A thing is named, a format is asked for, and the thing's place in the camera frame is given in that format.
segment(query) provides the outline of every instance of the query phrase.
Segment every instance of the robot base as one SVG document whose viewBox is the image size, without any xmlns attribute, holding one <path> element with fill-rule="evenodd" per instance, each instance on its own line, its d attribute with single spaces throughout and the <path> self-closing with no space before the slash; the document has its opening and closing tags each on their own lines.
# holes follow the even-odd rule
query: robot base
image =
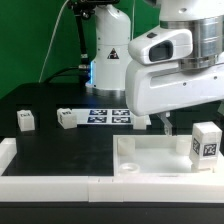
<svg viewBox="0 0 224 224">
<path fill-rule="evenodd" d="M 105 97 L 117 97 L 122 98 L 125 96 L 124 90 L 104 90 L 104 89 L 96 89 L 92 85 L 86 84 L 86 92 L 91 93 L 98 96 Z"/>
</svg>

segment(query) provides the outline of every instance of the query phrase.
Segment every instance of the blue light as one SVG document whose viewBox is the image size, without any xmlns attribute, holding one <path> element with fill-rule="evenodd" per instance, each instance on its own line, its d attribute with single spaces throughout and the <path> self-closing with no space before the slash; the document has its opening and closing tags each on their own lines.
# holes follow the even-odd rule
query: blue light
<svg viewBox="0 0 224 224">
<path fill-rule="evenodd" d="M 93 62 L 90 63 L 90 84 L 93 84 Z"/>
</svg>

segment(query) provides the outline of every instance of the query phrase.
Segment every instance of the warning label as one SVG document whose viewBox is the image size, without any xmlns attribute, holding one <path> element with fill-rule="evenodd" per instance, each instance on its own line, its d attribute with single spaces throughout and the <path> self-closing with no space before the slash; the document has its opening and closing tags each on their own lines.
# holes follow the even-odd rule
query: warning label
<svg viewBox="0 0 224 224">
<path fill-rule="evenodd" d="M 119 59 L 116 50 L 113 48 L 107 59 Z"/>
</svg>

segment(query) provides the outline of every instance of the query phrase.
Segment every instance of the black cable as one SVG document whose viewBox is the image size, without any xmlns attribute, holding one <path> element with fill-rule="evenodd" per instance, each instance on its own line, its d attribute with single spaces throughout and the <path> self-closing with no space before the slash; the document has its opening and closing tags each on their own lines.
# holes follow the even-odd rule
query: black cable
<svg viewBox="0 0 224 224">
<path fill-rule="evenodd" d="M 64 72 L 67 71 L 72 71 L 72 70 L 78 70 L 79 67 L 69 67 L 69 68 L 64 68 L 61 69 L 60 71 L 54 73 L 52 76 L 50 76 L 49 78 L 47 78 L 44 83 L 49 83 L 52 79 L 56 78 L 56 77 L 60 77 L 60 76 L 74 76 L 73 74 L 63 74 Z"/>
<path fill-rule="evenodd" d="M 76 18 L 76 24 L 77 24 L 77 28 L 78 28 L 78 36 L 79 36 L 81 54 L 87 55 L 87 48 L 86 48 L 84 30 L 83 30 L 83 25 L 82 25 L 82 18 L 80 16 L 76 16 L 75 18 Z"/>
</svg>

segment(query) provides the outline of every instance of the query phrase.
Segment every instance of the white cable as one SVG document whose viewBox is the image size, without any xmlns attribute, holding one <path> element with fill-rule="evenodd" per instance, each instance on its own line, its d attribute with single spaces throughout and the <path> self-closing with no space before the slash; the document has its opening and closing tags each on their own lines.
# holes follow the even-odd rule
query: white cable
<svg viewBox="0 0 224 224">
<path fill-rule="evenodd" d="M 132 9 L 132 30 L 131 30 L 131 39 L 134 39 L 134 31 L 135 31 L 135 6 L 136 0 L 133 0 L 133 9 Z"/>
<path fill-rule="evenodd" d="M 53 42 L 54 42 L 54 38 L 55 38 L 55 35 L 56 35 L 56 32 L 57 32 L 57 29 L 58 29 L 58 25 L 59 25 L 59 22 L 61 20 L 61 16 L 62 16 L 62 13 L 64 11 L 64 8 L 66 7 L 67 3 L 68 3 L 69 0 L 66 0 L 65 3 L 63 4 L 63 6 L 61 7 L 61 10 L 58 14 L 58 18 L 56 20 L 56 23 L 55 23 L 55 26 L 54 26 L 54 31 L 53 31 L 53 34 L 52 34 L 52 37 L 51 37 L 51 42 L 50 42 L 50 45 L 48 47 L 48 51 L 47 51 L 47 55 L 45 57 L 45 60 L 44 60 L 44 64 L 43 64 L 43 67 L 42 67 L 42 70 L 41 70 L 41 74 L 40 74 L 40 78 L 39 78 L 39 83 L 41 82 L 42 80 L 42 76 L 44 74 L 44 70 L 45 70 L 45 67 L 46 67 L 46 64 L 47 64 L 47 60 L 48 60 L 48 57 L 50 55 L 50 52 L 51 52 L 51 48 L 52 48 L 52 45 L 53 45 Z"/>
</svg>

